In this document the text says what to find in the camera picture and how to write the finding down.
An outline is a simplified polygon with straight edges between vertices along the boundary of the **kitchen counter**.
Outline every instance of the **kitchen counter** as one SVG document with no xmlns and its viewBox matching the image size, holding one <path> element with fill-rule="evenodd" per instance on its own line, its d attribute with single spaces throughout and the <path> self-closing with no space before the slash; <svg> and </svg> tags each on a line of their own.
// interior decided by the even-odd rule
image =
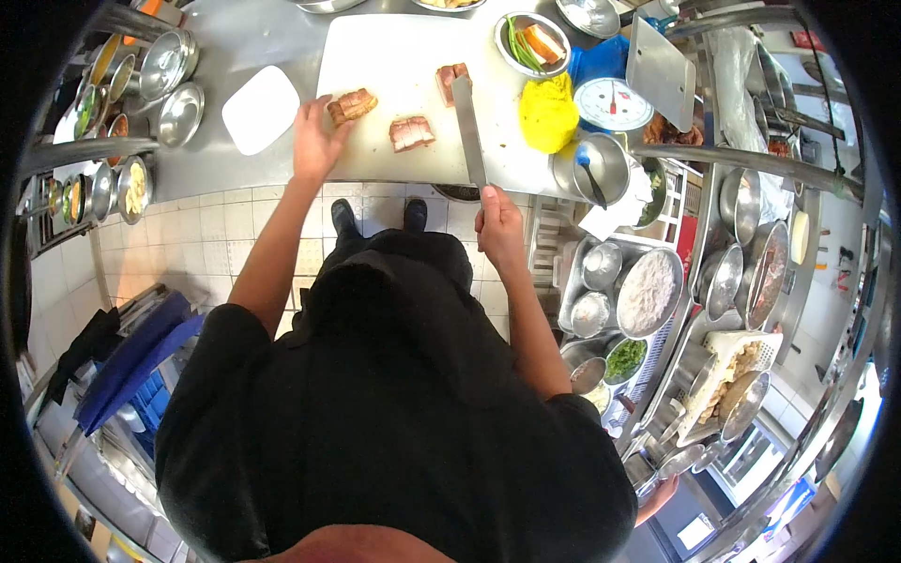
<svg viewBox="0 0 901 563">
<path fill-rule="evenodd" d="M 287 0 L 196 0 L 185 11 L 187 29 L 196 35 L 200 61 L 192 80 L 205 91 L 205 115 L 185 147 L 158 151 L 157 201 L 249 186 L 284 185 L 292 174 L 290 132 L 257 155 L 240 154 L 222 119 L 223 104 L 261 68 L 276 65 L 285 71 L 302 102 L 315 96 L 325 37 L 335 17 L 352 14 L 422 14 L 462 17 L 493 27 L 514 10 L 545 15 L 567 32 L 573 45 L 590 48 L 597 40 L 569 27 L 552 0 L 490 0 L 461 14 L 426 10 L 409 0 L 368 0 L 334 15 L 309 14 Z M 159 102 L 145 108 L 159 111 Z M 562 195 L 550 167 L 536 182 L 535 166 L 515 163 L 493 182 L 514 191 Z M 336 177 L 334 181 L 359 181 Z"/>
</svg>

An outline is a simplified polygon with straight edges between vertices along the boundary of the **yellow cloth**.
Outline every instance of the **yellow cloth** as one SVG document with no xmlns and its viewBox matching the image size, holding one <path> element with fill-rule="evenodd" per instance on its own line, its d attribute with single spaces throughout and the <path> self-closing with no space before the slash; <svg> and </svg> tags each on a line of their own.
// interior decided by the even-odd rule
<svg viewBox="0 0 901 563">
<path fill-rule="evenodd" d="M 547 80 L 530 80 L 519 102 L 519 127 L 533 149 L 553 154 L 570 142 L 578 127 L 578 107 L 572 101 L 569 73 Z"/>
</svg>

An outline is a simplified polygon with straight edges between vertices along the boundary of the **white plastic basket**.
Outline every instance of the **white plastic basket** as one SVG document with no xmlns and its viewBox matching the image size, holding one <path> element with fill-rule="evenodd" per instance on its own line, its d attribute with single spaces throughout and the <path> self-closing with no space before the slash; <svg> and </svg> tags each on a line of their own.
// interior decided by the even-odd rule
<svg viewBox="0 0 901 563">
<path fill-rule="evenodd" d="M 725 377 L 725 370 L 736 352 L 753 342 L 759 342 L 757 358 L 749 367 L 754 371 L 763 371 L 773 367 L 776 353 L 782 345 L 781 334 L 769 334 L 761 331 L 710 331 L 704 338 L 704 347 L 716 352 L 717 360 L 707 382 L 692 396 L 685 396 L 686 416 L 678 427 L 676 445 L 681 447 L 695 443 L 707 436 L 716 434 L 720 429 L 718 418 L 711 417 L 705 424 L 698 425 L 697 420 L 704 412 L 716 388 Z"/>
</svg>

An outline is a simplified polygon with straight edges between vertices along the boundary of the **knife blade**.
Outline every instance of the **knife blade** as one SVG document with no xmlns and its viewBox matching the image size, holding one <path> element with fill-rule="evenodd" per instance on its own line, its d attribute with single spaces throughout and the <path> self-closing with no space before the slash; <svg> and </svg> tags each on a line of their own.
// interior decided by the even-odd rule
<svg viewBox="0 0 901 563">
<path fill-rule="evenodd" d="M 454 107 L 457 110 L 457 123 L 460 126 L 460 138 L 463 140 L 463 155 L 466 157 L 469 181 L 481 191 L 487 186 L 488 179 L 485 174 L 482 143 L 478 139 L 476 109 L 472 104 L 472 85 L 469 78 L 454 78 L 450 83 L 450 91 L 453 93 Z"/>
</svg>

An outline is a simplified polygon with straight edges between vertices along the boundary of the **cutting board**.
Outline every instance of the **cutting board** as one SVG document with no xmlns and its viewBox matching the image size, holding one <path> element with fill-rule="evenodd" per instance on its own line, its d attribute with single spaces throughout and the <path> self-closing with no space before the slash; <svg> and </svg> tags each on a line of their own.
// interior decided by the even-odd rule
<svg viewBox="0 0 901 563">
<path fill-rule="evenodd" d="M 493 33 L 492 23 L 430 15 L 363 14 L 332 21 L 316 95 L 365 87 L 378 106 L 357 122 L 329 178 L 468 184 L 457 114 L 444 107 L 435 83 L 439 67 L 460 62 L 473 82 L 488 181 L 547 177 L 547 155 L 530 149 L 519 129 L 519 95 L 526 78 L 501 58 Z M 428 119 L 436 141 L 395 154 L 388 127 L 413 115 Z M 508 167 L 516 167 L 514 175 Z M 535 191 L 542 186 L 505 187 Z"/>
</svg>

